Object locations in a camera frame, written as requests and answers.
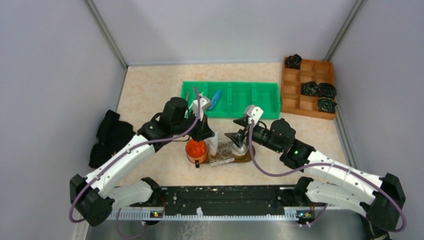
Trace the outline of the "white toothpaste tube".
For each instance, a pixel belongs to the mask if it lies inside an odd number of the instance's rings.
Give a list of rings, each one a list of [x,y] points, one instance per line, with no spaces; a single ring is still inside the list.
[[[209,153],[212,157],[217,155],[219,145],[219,131],[214,132],[214,136],[209,138]]]

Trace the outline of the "blue toothpaste tube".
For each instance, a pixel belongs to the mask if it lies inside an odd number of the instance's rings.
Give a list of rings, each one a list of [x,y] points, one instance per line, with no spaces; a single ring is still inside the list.
[[[217,89],[216,92],[214,93],[214,95],[212,96],[211,100],[210,100],[210,107],[208,108],[209,111],[213,110],[213,108],[217,105],[218,100],[220,99],[222,94],[222,91],[220,89]]]

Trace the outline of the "clear glass cup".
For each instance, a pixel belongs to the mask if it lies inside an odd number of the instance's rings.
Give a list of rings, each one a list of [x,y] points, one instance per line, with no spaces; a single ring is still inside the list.
[[[232,153],[233,142],[227,138],[219,139],[217,142],[216,154],[212,154],[213,146],[210,142],[206,144],[208,149],[208,159],[211,166],[218,166],[222,164],[229,164],[235,161],[234,154]]]

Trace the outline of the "green divided plastic bin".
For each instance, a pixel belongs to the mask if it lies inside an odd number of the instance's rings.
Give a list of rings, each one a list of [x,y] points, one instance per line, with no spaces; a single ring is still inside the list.
[[[249,105],[262,108],[262,119],[277,119],[280,116],[281,100],[277,83],[183,81],[180,96],[185,99],[186,93],[190,92],[188,102],[192,103],[195,99],[194,88],[210,100],[217,90],[222,91],[213,110],[206,111],[209,118],[241,118]]]

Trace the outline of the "steel cup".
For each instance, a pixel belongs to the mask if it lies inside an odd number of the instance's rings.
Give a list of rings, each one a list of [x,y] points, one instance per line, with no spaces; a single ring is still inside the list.
[[[234,156],[242,157],[248,153],[249,146],[245,142],[243,142],[241,146],[237,146],[235,143],[233,143],[230,147],[230,150]]]

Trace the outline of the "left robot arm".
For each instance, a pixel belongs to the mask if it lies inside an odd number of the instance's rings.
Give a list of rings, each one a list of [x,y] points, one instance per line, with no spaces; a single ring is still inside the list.
[[[103,223],[113,210],[135,203],[148,202],[157,187],[150,179],[118,187],[117,184],[142,161],[157,153],[172,141],[189,136],[200,142],[215,135],[205,114],[211,101],[205,96],[196,97],[191,104],[181,97],[172,97],[162,112],[137,131],[131,140],[103,165],[86,176],[74,175],[69,181],[71,208],[68,213],[72,223],[74,210],[81,221],[91,227]]]

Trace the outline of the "orange mug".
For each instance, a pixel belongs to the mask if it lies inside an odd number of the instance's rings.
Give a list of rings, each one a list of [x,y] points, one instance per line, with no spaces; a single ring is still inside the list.
[[[190,139],[186,146],[185,152],[187,159],[198,169],[208,159],[208,147],[205,141],[195,141]]]

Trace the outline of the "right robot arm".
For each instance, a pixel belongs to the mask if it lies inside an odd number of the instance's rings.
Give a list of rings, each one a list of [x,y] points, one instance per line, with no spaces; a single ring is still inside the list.
[[[367,173],[324,155],[296,139],[296,131],[283,118],[272,122],[270,128],[248,117],[236,119],[234,123],[243,128],[225,136],[237,147],[257,143],[281,154],[279,160],[290,168],[286,175],[295,172],[308,175],[297,183],[301,200],[351,210],[388,232],[406,229],[407,218],[403,212],[406,196],[396,175]]]

